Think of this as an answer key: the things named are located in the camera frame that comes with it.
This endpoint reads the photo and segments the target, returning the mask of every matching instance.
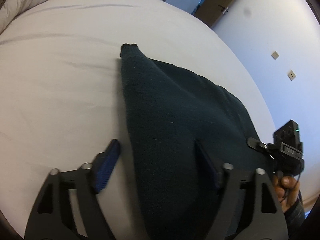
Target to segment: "white wall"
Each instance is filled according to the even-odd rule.
[[[305,0],[236,0],[228,11],[212,29],[256,82],[276,127],[300,125],[306,199],[320,189],[320,25]]]

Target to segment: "white bed sheet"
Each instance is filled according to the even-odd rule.
[[[123,151],[99,202],[117,240],[148,238],[125,123],[123,43],[225,87],[261,140],[272,141],[275,127],[251,76],[198,19],[159,0],[49,0],[0,36],[0,209],[22,236],[50,169],[76,169],[117,138]]]

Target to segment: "metal screw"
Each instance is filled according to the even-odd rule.
[[[223,168],[226,170],[232,170],[233,169],[233,165],[230,163],[224,163],[223,164]]]
[[[57,175],[57,174],[59,174],[59,169],[52,169],[51,171],[50,171],[50,174],[51,175]]]
[[[89,170],[92,168],[92,163],[84,163],[81,165],[81,168],[84,170]]]
[[[257,172],[258,174],[260,174],[260,175],[266,174],[266,171],[265,171],[264,169],[260,169],[260,168],[256,169],[256,172]]]

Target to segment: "electrical outlet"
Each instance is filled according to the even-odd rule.
[[[271,56],[276,60],[277,58],[279,58],[280,55],[278,54],[278,52],[275,51],[271,54]]]
[[[292,71],[292,70],[290,70],[290,72],[288,73],[288,77],[291,79],[291,81],[292,80],[294,80],[295,78],[296,78],[296,75],[295,75],[295,73]]]

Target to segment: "knit fabric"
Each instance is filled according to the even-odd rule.
[[[247,146],[248,137],[259,137],[243,104],[223,87],[149,59],[136,44],[124,44],[120,56],[147,232],[153,240],[203,239],[219,207],[219,194],[197,163],[195,140],[236,169],[263,168],[270,178],[272,159]]]
[[[287,222],[288,235],[291,237],[295,231],[302,225],[305,220],[305,212],[303,205],[298,199],[295,204],[284,213],[285,221]]]

